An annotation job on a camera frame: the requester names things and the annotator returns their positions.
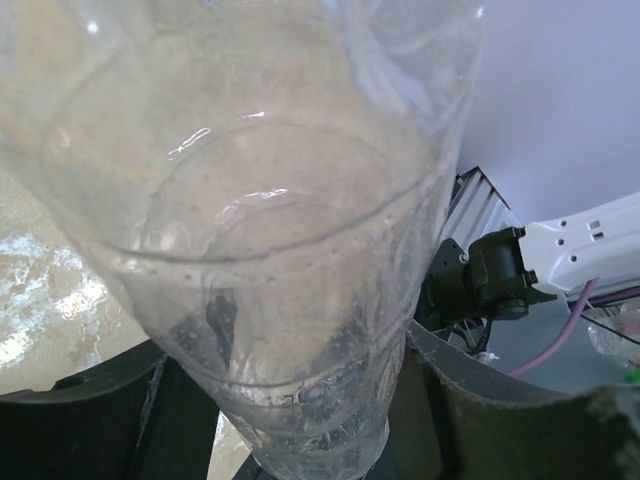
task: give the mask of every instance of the green object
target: green object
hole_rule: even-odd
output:
[[[627,374],[627,382],[640,384],[640,368],[636,368]]]

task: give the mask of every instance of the wet surface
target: wet surface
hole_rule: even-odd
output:
[[[47,212],[1,170],[0,304],[0,394],[48,390],[147,338]],[[221,417],[209,479],[231,479],[247,454]]]

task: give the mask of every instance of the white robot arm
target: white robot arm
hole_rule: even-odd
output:
[[[436,252],[415,319],[438,330],[464,319],[516,320],[594,278],[640,276],[640,192],[565,218],[509,227]]]
[[[522,260],[541,292],[569,293],[592,278],[640,273],[640,192],[524,229]]]

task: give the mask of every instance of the cable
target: cable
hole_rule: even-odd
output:
[[[640,297],[640,287],[631,287],[619,292],[609,293],[607,295],[600,295],[591,299],[591,303],[594,307],[603,307],[609,303],[623,302],[632,298]]]
[[[615,328],[608,327],[607,325],[604,325],[603,323],[597,322],[597,321],[593,320],[592,318],[587,317],[587,316],[586,316],[586,315],[584,315],[584,314],[581,314],[580,316],[581,316],[584,320],[586,320],[587,322],[589,322],[589,323],[593,323],[593,324],[594,324],[594,325],[596,325],[597,327],[600,327],[600,328],[602,328],[602,329],[606,330],[607,332],[611,332],[611,333],[613,333],[614,335],[617,335],[617,336],[619,336],[620,338],[625,339],[627,342],[631,342],[631,343],[633,343],[633,344],[635,344],[635,345],[640,345],[640,341],[636,340],[635,338],[628,337],[627,335],[625,335],[625,334],[624,334],[624,333],[622,333],[622,332],[619,332],[619,331],[618,331],[618,330],[616,330]]]
[[[463,323],[465,328],[484,327],[484,323],[480,317],[467,318],[460,323]]]
[[[461,338],[461,339],[464,341],[464,343],[465,343],[465,345],[466,345],[467,349],[469,349],[469,350],[473,350],[473,349],[475,348],[475,346],[474,346],[474,345],[471,345],[471,344],[469,343],[469,339],[468,339],[468,338],[467,338],[467,336],[464,334],[464,332],[461,332],[460,330],[458,330],[458,329],[456,329],[456,328],[452,328],[452,329],[451,329],[451,333],[452,333],[453,335],[456,335],[457,337]]]
[[[487,324],[484,327],[484,332],[482,332],[482,338],[476,345],[476,347],[469,352],[469,355],[478,355],[479,353],[486,352],[487,346],[489,345],[489,337],[491,337],[491,325],[493,325],[493,320],[487,319]]]
[[[584,308],[587,305],[587,300],[589,300],[589,297],[593,293],[593,290],[596,288],[597,283],[598,283],[597,278],[594,278],[593,280],[589,280],[587,282],[587,284],[584,287],[584,290],[582,290],[582,293],[578,298],[578,301],[576,302],[575,306],[573,307],[573,310],[571,311],[569,320],[567,320],[566,325],[562,328],[562,330],[558,334],[558,337],[553,341],[553,343],[551,343],[551,345],[549,345],[544,351],[540,352],[538,355],[533,357],[524,365],[521,365],[520,367],[514,368],[513,370],[509,371],[508,375],[511,375],[512,377],[517,377],[518,375],[522,375],[523,373],[526,373],[529,370],[532,370],[540,366],[541,364],[546,362],[549,359],[549,357],[551,357],[554,353],[560,350],[560,347],[564,345],[564,342],[567,341],[567,338],[569,338],[569,336],[571,335],[571,332],[573,331],[574,327],[580,321],[580,315],[582,315],[582,312],[584,311]]]

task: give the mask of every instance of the black holder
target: black holder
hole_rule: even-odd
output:
[[[367,480],[635,478],[640,389],[568,397],[475,361],[413,323]],[[3,478],[204,480],[218,407],[151,341],[0,397]],[[249,458],[234,480],[271,477]]]
[[[471,244],[467,255],[453,238],[444,240],[422,282],[415,319],[436,331],[469,318],[518,320],[529,306],[555,300],[539,292],[536,273],[525,269],[519,239],[509,227]]]

